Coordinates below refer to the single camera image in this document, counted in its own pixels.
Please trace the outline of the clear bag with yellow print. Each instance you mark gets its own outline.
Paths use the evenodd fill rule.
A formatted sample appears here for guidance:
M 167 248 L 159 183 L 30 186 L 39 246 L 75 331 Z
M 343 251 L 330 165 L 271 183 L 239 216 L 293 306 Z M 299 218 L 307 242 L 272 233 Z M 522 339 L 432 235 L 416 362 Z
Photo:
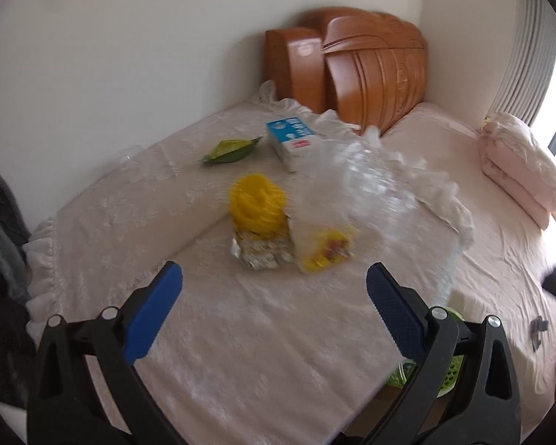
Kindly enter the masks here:
M 448 224 L 407 182 L 408 166 L 362 139 L 320 141 L 288 184 L 295 262 L 307 274 L 350 259 L 397 262 L 398 251 Z

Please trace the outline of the silver foil snack wrapper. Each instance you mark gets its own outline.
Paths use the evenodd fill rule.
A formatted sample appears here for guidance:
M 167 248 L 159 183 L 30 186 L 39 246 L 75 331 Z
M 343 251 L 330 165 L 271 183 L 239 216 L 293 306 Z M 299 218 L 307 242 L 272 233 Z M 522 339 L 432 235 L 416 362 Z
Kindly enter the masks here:
M 253 270 L 276 269 L 294 261 L 294 247 L 288 236 L 264 238 L 255 233 L 235 233 L 231 252 Z

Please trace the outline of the yellow plastic cup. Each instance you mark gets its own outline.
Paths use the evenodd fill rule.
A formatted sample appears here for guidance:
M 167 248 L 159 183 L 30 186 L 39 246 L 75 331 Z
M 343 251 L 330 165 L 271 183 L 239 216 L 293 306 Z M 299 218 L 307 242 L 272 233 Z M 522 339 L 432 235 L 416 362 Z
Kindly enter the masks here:
M 229 192 L 229 214 L 238 232 L 263 238 L 288 233 L 285 191 L 263 174 L 248 174 Z

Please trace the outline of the green snack wrapper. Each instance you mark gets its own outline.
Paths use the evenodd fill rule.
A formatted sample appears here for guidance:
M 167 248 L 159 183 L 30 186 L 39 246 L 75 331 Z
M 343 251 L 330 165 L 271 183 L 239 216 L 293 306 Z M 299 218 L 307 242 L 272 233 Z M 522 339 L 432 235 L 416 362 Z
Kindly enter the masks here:
M 202 163 L 205 165 L 232 164 L 249 156 L 261 137 L 250 140 L 223 140 L 217 144 L 209 154 L 203 156 Z

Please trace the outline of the blue white carton box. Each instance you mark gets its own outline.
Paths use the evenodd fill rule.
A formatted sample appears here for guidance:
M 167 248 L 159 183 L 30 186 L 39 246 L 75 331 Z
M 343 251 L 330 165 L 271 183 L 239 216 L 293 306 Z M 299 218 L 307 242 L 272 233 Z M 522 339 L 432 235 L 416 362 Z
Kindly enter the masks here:
M 315 131 L 296 116 L 266 123 L 268 142 L 289 172 L 296 172 L 320 143 Z

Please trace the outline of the clear plastic lid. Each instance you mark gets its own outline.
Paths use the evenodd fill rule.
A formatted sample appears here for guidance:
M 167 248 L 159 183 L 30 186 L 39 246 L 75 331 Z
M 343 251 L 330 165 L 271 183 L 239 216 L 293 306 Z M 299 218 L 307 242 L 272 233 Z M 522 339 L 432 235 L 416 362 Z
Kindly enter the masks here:
M 104 165 L 102 176 L 105 177 L 118 169 L 125 168 L 135 160 L 135 157 L 143 151 L 140 145 L 132 145 L 115 153 Z

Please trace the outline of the small grey clip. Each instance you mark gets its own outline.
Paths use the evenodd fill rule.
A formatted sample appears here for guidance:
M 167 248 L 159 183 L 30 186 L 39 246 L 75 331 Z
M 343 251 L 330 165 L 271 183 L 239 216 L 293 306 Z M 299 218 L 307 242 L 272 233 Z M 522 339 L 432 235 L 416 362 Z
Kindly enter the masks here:
M 538 350 L 542 345 L 542 334 L 549 329 L 549 322 L 542 316 L 532 319 L 529 326 L 530 339 L 533 350 Z

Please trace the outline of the pink bed sheet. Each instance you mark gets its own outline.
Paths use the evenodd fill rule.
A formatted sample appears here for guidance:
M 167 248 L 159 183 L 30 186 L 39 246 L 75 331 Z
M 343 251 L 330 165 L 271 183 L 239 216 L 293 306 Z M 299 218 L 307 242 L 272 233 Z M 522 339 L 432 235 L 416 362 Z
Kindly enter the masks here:
M 438 106 L 420 103 L 384 134 L 383 142 L 447 173 L 472 214 L 474 243 L 457 266 L 449 304 L 473 322 L 490 313 L 501 317 L 519 384 L 521 430 L 528 435 L 555 402 L 556 297 L 542 289 L 542 281 L 556 267 L 556 223 L 540 230 L 486 177 L 476 130 Z M 549 329 L 533 350 L 529 326 L 537 316 Z

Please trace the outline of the grey brown hanging clothes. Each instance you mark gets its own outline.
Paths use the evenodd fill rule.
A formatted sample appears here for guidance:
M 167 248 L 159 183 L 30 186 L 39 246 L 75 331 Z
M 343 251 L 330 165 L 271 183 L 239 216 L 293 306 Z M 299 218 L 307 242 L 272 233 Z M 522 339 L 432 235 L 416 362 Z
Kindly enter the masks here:
M 0 402 L 25 409 L 34 374 L 35 346 L 27 334 L 30 232 L 0 174 Z

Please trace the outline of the green plastic waste basket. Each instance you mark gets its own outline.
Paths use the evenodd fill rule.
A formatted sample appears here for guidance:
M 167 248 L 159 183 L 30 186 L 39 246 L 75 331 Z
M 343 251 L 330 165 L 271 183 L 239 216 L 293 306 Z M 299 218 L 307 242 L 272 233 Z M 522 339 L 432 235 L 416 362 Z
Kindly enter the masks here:
M 412 332 L 404 332 L 402 325 L 395 323 L 391 316 L 385 321 L 385 326 L 403 357 L 388 377 L 387 385 L 402 390 L 416 371 L 418 360 L 422 360 L 425 354 L 423 350 L 415 350 L 413 345 L 402 343 L 403 337 L 412 336 Z M 463 356 L 452 356 L 450 358 L 446 374 L 438 390 L 438 398 L 449 394 L 456 386 L 463 359 Z

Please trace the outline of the white lace table cover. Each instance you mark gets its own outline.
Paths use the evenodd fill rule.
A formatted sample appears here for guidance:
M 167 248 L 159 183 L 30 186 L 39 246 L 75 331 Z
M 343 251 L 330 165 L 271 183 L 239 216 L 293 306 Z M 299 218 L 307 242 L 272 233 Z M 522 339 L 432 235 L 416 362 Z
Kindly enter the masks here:
M 235 164 L 201 162 L 218 141 L 262 137 L 267 123 L 290 116 L 369 154 L 388 189 L 371 203 L 350 260 L 313 274 L 255 271 L 231 251 L 234 181 L 261 173 L 292 182 L 275 152 L 261 145 Z M 27 330 L 39 340 L 53 314 L 93 319 L 175 261 L 181 296 L 136 365 L 173 426 L 193 444 L 326 444 L 401 358 L 367 295 L 367 269 L 381 262 L 426 303 L 443 304 L 473 238 L 445 173 L 357 137 L 336 113 L 277 99 L 267 83 L 141 151 L 35 230 L 25 247 Z

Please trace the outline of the grey vertical blinds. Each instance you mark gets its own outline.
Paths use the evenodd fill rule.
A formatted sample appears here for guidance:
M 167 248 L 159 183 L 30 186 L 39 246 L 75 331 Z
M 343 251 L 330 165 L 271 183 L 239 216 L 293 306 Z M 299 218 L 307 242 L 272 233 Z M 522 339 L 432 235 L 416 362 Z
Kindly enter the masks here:
M 547 0 L 517 0 L 513 44 L 491 110 L 531 125 L 556 63 L 556 13 Z

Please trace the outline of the carved wooden headboard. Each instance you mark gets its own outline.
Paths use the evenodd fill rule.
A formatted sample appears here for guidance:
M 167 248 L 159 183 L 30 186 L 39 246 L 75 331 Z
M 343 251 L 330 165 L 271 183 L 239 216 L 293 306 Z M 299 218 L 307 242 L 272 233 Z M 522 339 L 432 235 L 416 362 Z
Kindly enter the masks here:
M 295 27 L 268 30 L 264 58 L 279 99 L 332 109 L 360 133 L 387 132 L 423 102 L 428 82 L 428 44 L 416 25 L 351 7 L 315 9 Z

